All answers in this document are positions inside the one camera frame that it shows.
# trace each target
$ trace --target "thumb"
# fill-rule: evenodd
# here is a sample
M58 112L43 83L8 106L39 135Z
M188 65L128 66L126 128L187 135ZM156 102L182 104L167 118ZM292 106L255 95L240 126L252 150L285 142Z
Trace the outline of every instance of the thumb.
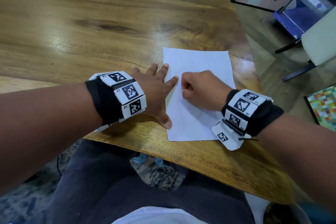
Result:
M191 99L192 95L193 95L192 90L188 90L188 89L183 89L182 90L182 96L183 96L184 99L189 100L189 99Z
M164 110L161 110L159 114L156 116L156 119L160 122L162 126L166 129L170 129L173 126L169 116L166 114Z

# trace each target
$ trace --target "white paper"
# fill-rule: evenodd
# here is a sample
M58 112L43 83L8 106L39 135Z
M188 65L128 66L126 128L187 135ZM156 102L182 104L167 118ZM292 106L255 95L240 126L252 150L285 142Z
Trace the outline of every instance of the white paper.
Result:
M167 130L169 141L218 140L211 128L223 119L221 112L199 109L182 97L181 76L184 72L210 70L219 79L235 89L229 53L203 52L163 48L163 63L169 64L165 81L177 75L180 80L166 98L166 112L173 122Z

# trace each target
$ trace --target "qr-like marker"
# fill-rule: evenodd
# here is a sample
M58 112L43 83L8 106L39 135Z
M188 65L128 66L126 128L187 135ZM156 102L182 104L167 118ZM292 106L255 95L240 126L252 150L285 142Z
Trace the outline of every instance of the qr-like marker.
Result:
M229 140L229 138L227 138L226 135L224 135L223 132L219 133L217 136L222 142L224 142L226 140Z
M129 109L131 110L131 115L135 114L136 112L141 110L141 103L140 103L140 99L138 99L137 101L130 103L129 104Z
M113 73L113 74L109 74L109 77L111 77L111 79L115 82L120 82L122 80L125 80L126 78L121 75L120 73Z
M251 99L252 101L258 98L258 96L256 94L253 94L252 92L246 93L245 95L243 95L243 97Z
M240 119L237 116L234 116L233 114L230 114L229 122L231 122L232 124L239 127Z
M238 110L244 112L246 110L246 108L250 105L249 102L243 100L243 99L239 99L235 104L234 107L236 107Z
M127 96L128 100L131 100L132 98L135 98L139 95L137 90L135 89L135 87L132 84L127 85L122 89L123 89L125 95Z

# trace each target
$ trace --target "finger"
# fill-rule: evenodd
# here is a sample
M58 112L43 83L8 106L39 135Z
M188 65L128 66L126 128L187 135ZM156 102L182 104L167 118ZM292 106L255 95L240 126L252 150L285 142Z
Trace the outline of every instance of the finger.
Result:
M192 99L193 91L189 90L189 89L183 89L182 90L182 96L183 96L184 99L189 101L189 100Z
M167 95L175 87L175 85L177 84L178 81L179 81L179 77L177 75L175 75L169 81L165 82L165 87L166 87Z
M158 65L157 65L157 63L153 63L153 64L149 67L149 69L147 70L146 74L155 75L157 69L158 69Z
M140 70L137 68L137 66L132 67L133 73L140 73Z
M160 79L162 79L162 81L164 80L164 78L166 77L167 75L167 72L168 72L168 68L169 68L169 65L166 63L164 64L161 69L157 72L156 76Z
M191 72L184 72L181 77L181 85L182 89L189 89L192 87L191 81L192 81L193 73Z
M173 126L169 116L166 114L164 110L161 110L159 114L156 116L156 119L160 122L162 126L166 129L170 129Z

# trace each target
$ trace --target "white chair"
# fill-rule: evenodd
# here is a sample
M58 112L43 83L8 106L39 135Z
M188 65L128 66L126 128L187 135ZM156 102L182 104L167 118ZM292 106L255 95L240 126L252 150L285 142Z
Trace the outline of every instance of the white chair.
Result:
M285 82L317 66L336 73L336 7L301 36L310 60L304 68L282 78Z

